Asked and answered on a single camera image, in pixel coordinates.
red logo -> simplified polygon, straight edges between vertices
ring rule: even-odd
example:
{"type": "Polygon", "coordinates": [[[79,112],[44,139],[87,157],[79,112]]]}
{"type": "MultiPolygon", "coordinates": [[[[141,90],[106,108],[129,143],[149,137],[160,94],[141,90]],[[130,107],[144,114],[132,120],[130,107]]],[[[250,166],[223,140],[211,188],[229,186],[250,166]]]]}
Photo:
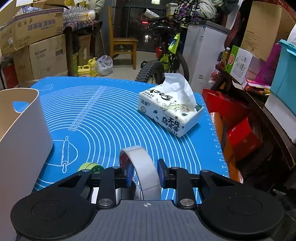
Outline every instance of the red logo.
{"type": "Polygon", "coordinates": [[[229,56],[228,64],[232,65],[233,61],[234,61],[234,55],[231,54],[231,55],[229,56]]]}

green and white box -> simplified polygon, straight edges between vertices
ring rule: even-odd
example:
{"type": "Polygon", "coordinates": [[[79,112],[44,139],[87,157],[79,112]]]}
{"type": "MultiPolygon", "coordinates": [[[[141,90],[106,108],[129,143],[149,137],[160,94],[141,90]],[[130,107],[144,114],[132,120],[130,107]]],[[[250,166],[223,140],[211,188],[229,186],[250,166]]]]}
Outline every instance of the green and white box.
{"type": "Polygon", "coordinates": [[[190,130],[202,114],[189,83],[181,74],[165,73],[165,81],[139,93],[138,109],[177,137],[190,130]]]}
{"type": "Polygon", "coordinates": [[[240,84],[243,84],[245,79],[254,80],[263,64],[264,61],[255,55],[234,45],[225,71],[240,84]]]}

black circular cover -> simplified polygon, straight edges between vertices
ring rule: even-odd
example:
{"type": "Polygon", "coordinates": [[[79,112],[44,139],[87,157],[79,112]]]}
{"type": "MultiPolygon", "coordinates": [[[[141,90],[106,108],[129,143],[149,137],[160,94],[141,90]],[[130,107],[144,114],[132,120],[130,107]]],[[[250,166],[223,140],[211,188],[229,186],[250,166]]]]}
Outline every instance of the black circular cover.
{"type": "Polygon", "coordinates": [[[201,219],[210,229],[242,240],[269,236],[283,215],[283,206],[276,198],[243,185],[217,188],[200,208],[201,219]]]}
{"type": "Polygon", "coordinates": [[[78,233],[91,221],[93,205],[72,188],[40,190],[18,201],[11,222],[30,240],[62,239],[78,233]]]}

chair backrest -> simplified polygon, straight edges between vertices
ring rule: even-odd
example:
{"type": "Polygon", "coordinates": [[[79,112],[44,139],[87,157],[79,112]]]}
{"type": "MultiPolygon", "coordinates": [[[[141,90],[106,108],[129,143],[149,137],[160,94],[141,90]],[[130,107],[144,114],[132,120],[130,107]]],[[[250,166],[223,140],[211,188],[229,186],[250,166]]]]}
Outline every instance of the chair backrest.
{"type": "Polygon", "coordinates": [[[113,41],[113,25],[111,20],[111,7],[108,6],[108,24],[109,24],[109,37],[110,42],[113,41]]]}

teal storage bin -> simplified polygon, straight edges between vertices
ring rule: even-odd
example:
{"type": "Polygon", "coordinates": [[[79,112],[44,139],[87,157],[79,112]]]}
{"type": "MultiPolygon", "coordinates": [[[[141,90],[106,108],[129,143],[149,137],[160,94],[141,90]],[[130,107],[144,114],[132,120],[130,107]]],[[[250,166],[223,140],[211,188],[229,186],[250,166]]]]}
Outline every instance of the teal storage bin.
{"type": "Polygon", "coordinates": [[[296,115],[296,45],[279,41],[281,54],[270,91],[296,115]]]}

